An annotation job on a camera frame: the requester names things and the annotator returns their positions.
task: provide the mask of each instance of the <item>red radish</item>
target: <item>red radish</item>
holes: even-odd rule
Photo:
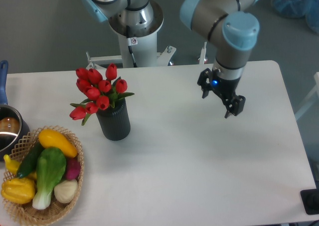
[[[66,169],[65,169],[65,179],[73,180],[76,179],[81,171],[80,162],[78,162],[75,158],[67,159]]]

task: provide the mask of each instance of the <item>tulip bouquet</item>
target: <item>tulip bouquet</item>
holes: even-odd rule
[[[70,113],[70,117],[73,120],[82,120],[82,125],[99,109],[115,108],[120,100],[134,95],[134,93],[126,92],[128,88],[127,82],[121,79],[121,77],[117,78],[117,67],[115,64],[110,64],[107,67],[105,73],[106,79],[103,79],[102,74],[96,69],[87,70],[85,68],[78,68],[75,73],[78,76],[76,85],[86,95],[87,99],[83,100],[80,104],[70,104],[75,107]]]

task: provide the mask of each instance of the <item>bok choy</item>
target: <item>bok choy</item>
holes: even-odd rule
[[[65,173],[66,158],[63,152],[55,147],[42,151],[36,166],[37,193],[32,206],[37,210],[49,207],[54,187],[61,181]]]

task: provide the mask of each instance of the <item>saucepan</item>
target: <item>saucepan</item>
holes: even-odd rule
[[[6,76],[9,64],[6,60],[0,62],[0,161],[30,129],[22,119],[21,114],[8,105],[5,92]]]

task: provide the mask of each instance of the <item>green cucumber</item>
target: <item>green cucumber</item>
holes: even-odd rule
[[[19,179],[27,177],[32,171],[36,169],[36,164],[38,161],[38,157],[44,150],[44,147],[40,144],[40,142],[36,142],[33,148],[29,150],[27,155],[22,160],[18,171],[16,172],[16,176]]]

